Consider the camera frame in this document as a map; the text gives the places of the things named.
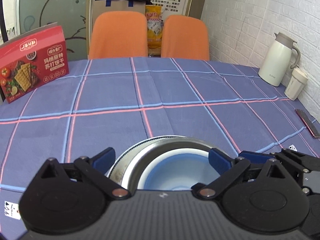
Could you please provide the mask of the stainless steel bowl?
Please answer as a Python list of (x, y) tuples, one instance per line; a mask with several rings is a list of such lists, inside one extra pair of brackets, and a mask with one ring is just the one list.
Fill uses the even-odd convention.
[(183, 137), (158, 141), (141, 150), (129, 163), (121, 186), (136, 190), (185, 191), (197, 183), (219, 178), (208, 160), (214, 145)]

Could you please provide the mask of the dirty white rimmed plate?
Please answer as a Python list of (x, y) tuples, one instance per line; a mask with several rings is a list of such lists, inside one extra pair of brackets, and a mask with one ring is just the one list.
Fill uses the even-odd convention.
[(121, 184), (123, 179), (123, 174), (126, 171), (131, 160), (144, 148), (153, 143), (169, 138), (183, 138), (181, 135), (161, 135), (153, 138), (148, 138), (140, 141), (133, 146), (125, 150), (115, 161), (109, 171), (105, 174), (108, 178), (115, 181), (117, 184)]

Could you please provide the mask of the blue plaid tablecloth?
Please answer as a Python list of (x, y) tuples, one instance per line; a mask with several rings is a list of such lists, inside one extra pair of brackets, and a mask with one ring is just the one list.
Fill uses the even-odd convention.
[[(1, 239), (319, 239), (301, 225), (309, 200), (277, 159), (319, 159), (283, 87), (252, 67), (184, 59), (72, 62), (70, 73), (1, 105)], [(313, 124), (316, 120), (306, 113)], [(190, 190), (130, 192), (89, 160), (181, 135), (235, 160)]]

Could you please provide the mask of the red cased smartphone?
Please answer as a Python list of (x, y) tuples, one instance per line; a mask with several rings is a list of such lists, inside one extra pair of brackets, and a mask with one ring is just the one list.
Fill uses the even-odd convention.
[(301, 110), (301, 109), (295, 109), (296, 114), (299, 116), (300, 120), (303, 122), (304, 126), (306, 127), (306, 129), (309, 131), (309, 133), (311, 134), (311, 136), (314, 139), (318, 139), (319, 138), (319, 131), (317, 130), (317, 128), (314, 126), (314, 124), (312, 123), (312, 121), (309, 119), (309, 117), (307, 116), (307, 114)]

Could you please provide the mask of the white lidded cup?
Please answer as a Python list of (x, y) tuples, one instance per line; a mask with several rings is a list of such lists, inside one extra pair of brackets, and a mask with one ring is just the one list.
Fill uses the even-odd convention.
[(307, 84), (309, 78), (307, 74), (296, 67), (291, 73), (291, 79), (285, 89), (285, 95), (292, 101), (295, 101), (301, 93), (302, 89)]

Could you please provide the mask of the white thermos jug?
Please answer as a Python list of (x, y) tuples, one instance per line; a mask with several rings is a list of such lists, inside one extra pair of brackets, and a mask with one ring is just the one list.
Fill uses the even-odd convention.
[(275, 40), (269, 47), (264, 58), (263, 65), (260, 67), (258, 75), (267, 83), (278, 87), (288, 69), (292, 51), (295, 50), (297, 57), (290, 66), (293, 69), (300, 61), (300, 50), (294, 45), (295, 40), (284, 33), (275, 33)]

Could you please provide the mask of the red cracker box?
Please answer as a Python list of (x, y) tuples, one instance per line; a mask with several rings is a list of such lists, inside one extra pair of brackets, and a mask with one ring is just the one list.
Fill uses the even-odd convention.
[(0, 55), (1, 89), (8, 103), (69, 73), (65, 36), (57, 23), (10, 39)]

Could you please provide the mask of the left orange chair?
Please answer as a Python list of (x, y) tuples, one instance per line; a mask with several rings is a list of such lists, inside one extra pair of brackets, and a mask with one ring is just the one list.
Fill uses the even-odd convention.
[(111, 11), (97, 17), (88, 58), (147, 57), (147, 20), (135, 11)]

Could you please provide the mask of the orange chair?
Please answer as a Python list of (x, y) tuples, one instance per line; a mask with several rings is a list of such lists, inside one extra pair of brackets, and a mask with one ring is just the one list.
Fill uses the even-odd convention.
[(170, 15), (164, 22), (161, 57), (206, 60), (209, 56), (209, 35), (199, 19)]
[(135, 11), (111, 11), (97, 17), (88, 58), (147, 57), (147, 20)]

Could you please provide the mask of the right orange chair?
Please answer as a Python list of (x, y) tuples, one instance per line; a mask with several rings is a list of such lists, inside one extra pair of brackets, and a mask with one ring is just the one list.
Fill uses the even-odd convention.
[(199, 19), (170, 15), (164, 22), (161, 57), (206, 60), (209, 56), (209, 35)]

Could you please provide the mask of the brown cardboard box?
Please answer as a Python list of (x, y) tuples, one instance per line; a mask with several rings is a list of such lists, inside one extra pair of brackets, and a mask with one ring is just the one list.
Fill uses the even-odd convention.
[(145, 14), (145, 2), (127, 1), (127, 0), (98, 0), (92, 1), (91, 20), (94, 25), (95, 20), (109, 11), (135, 11)]

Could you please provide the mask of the yellow snack bag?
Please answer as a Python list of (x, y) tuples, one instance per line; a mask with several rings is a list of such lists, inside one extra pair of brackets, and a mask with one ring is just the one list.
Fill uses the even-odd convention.
[(159, 55), (161, 52), (163, 20), (162, 7), (146, 5), (145, 16), (147, 19), (148, 54)]

